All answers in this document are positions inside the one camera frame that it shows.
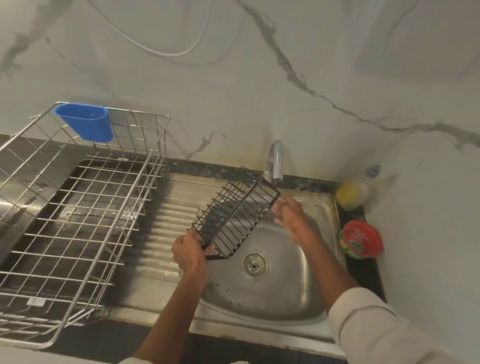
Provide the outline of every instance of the blue plastic cup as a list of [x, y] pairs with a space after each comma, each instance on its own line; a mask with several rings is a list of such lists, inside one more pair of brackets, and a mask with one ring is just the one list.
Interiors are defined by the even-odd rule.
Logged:
[[54, 111], [78, 135], [89, 142], [108, 143], [113, 139], [108, 109], [103, 106], [69, 103]]

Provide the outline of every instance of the faucet spout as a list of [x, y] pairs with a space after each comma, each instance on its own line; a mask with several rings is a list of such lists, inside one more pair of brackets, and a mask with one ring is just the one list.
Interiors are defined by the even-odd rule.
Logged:
[[273, 184], [283, 181], [283, 143], [281, 140], [274, 140], [270, 147], [264, 178]]

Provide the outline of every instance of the person's left hand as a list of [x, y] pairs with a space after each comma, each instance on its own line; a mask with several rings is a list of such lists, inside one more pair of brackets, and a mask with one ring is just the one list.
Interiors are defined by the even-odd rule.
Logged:
[[186, 235], [180, 235], [172, 245], [173, 260], [183, 270], [184, 275], [207, 275], [205, 255], [212, 253], [215, 247], [211, 245], [204, 251], [200, 239], [198, 231], [191, 228]]

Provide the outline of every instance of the forearm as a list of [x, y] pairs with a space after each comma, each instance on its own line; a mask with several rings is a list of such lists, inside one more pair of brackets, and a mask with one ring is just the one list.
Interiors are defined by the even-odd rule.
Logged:
[[340, 265], [322, 238], [310, 228], [301, 232], [299, 246], [307, 258], [328, 313], [343, 292], [359, 285]]
[[206, 281], [193, 273], [185, 275], [150, 333], [133, 355], [154, 364], [175, 364], [181, 356], [193, 315]]

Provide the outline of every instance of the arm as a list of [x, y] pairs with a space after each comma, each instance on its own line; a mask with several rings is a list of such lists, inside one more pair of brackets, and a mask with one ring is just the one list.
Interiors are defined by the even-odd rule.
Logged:
[[182, 279], [170, 301], [140, 348], [133, 355], [153, 364], [178, 363], [183, 342], [207, 279], [205, 254], [195, 229], [180, 235], [172, 245], [173, 259], [183, 270]]
[[303, 250], [328, 313], [344, 292], [359, 285], [310, 227], [300, 202], [291, 196], [283, 199], [277, 200], [273, 206], [273, 213], [281, 217], [275, 222], [285, 227], [292, 240]]
[[349, 364], [459, 363], [411, 322], [355, 280], [309, 226], [301, 204], [290, 196], [273, 212], [305, 253], [322, 294], [332, 333]]

